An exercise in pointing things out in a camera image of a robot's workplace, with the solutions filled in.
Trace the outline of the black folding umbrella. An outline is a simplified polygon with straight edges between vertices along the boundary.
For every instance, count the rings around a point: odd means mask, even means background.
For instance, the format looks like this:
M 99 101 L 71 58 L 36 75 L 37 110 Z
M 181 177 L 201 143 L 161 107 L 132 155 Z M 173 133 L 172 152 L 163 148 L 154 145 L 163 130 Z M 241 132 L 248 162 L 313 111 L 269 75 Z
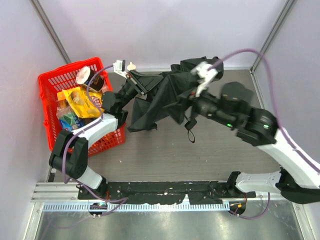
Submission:
M 198 86 L 199 78 L 191 74 L 191 70 L 201 62 L 213 65 L 219 60 L 217 56 L 212 59 L 205 56 L 185 59 L 179 64 L 172 64 L 170 71 L 159 73 L 162 80 L 146 94 L 146 98 L 134 99 L 128 131 L 135 133 L 156 130 L 156 122 L 169 116 L 164 107 L 176 103 L 179 95 Z

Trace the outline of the red plastic basket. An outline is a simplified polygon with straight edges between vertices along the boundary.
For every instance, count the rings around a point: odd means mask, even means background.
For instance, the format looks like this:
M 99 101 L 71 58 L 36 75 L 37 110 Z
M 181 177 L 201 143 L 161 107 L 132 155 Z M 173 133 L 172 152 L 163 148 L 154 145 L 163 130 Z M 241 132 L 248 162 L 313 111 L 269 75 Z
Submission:
M 58 107 L 57 93 L 64 89 L 77 87 L 76 74 L 84 67 L 91 67 L 98 71 L 104 67 L 99 57 L 92 57 L 82 61 L 76 61 L 60 66 L 38 76 L 39 97 L 42 100 L 44 111 L 44 127 L 48 140 L 48 147 L 53 150 L 56 139 L 62 126 L 56 116 Z M 114 132 L 108 133 L 96 141 L 88 150 L 88 155 L 94 156 L 108 149 L 122 145 L 126 142 L 125 125 Z

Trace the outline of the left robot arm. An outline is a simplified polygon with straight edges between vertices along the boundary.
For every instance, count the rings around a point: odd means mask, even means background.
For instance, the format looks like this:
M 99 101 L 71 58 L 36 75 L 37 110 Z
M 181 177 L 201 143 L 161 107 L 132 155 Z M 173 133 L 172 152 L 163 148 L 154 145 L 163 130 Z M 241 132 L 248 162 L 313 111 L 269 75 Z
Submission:
M 107 180 L 88 166 L 89 148 L 109 133 L 123 126 L 128 112 L 123 110 L 131 99 L 145 95 L 162 80 L 162 75 L 147 75 L 130 70 L 121 72 L 126 82 L 118 92 L 107 91 L 102 95 L 102 116 L 73 132 L 62 130 L 55 141 L 49 165 L 65 176 L 88 187 L 92 195 L 105 198 Z

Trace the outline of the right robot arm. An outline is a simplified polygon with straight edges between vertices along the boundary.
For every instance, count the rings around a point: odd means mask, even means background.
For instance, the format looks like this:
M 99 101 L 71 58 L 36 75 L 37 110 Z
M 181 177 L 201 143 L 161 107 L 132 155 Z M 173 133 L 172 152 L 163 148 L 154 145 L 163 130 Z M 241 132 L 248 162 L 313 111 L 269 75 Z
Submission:
M 203 90 L 192 89 L 186 94 L 191 115 L 185 125 L 191 129 L 196 117 L 203 116 L 236 130 L 236 137 L 271 156 L 280 169 L 271 173 L 233 171 L 227 180 L 227 190 L 234 196 L 250 192 L 280 194 L 297 204 L 320 200 L 320 174 L 310 157 L 303 157 L 297 147 L 285 137 L 277 118 L 268 110 L 251 106 L 253 92 L 239 82 L 222 86 L 219 97 Z

